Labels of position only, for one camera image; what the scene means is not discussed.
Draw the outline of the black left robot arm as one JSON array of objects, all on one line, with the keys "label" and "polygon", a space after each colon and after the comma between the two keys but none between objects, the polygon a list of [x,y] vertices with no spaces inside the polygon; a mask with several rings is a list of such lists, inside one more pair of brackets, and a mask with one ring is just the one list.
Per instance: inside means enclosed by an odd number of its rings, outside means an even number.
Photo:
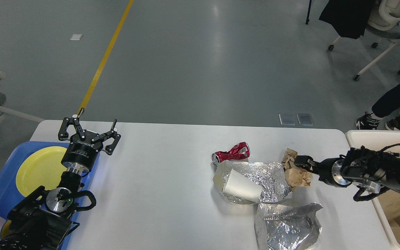
[{"label": "black left robot arm", "polygon": [[84,129],[81,108],[62,120],[60,141],[69,141],[56,188],[40,185],[11,209],[7,219],[0,217],[0,250],[57,250],[80,224],[72,220],[76,212],[93,209],[97,200],[85,190],[83,178],[93,169],[100,152],[112,155],[121,139],[114,119],[110,130],[97,133]]}]

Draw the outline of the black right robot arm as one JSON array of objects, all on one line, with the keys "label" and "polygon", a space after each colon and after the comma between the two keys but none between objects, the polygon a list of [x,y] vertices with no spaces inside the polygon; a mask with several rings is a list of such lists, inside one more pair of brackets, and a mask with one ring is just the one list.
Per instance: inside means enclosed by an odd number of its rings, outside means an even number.
[{"label": "black right robot arm", "polygon": [[390,152],[392,144],[374,151],[361,146],[351,148],[346,155],[327,158],[320,163],[307,155],[295,158],[294,165],[319,176],[319,181],[327,185],[346,188],[358,187],[354,201],[370,201],[388,190],[400,194],[400,155]]}]

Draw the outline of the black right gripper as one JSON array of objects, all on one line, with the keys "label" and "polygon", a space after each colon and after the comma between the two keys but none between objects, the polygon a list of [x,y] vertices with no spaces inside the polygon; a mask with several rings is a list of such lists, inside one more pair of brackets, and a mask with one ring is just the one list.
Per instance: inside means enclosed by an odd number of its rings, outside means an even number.
[{"label": "black right gripper", "polygon": [[344,160],[342,158],[327,158],[320,163],[307,155],[298,155],[294,165],[300,169],[314,170],[319,175],[318,180],[327,185],[346,188],[352,184],[341,175]]}]

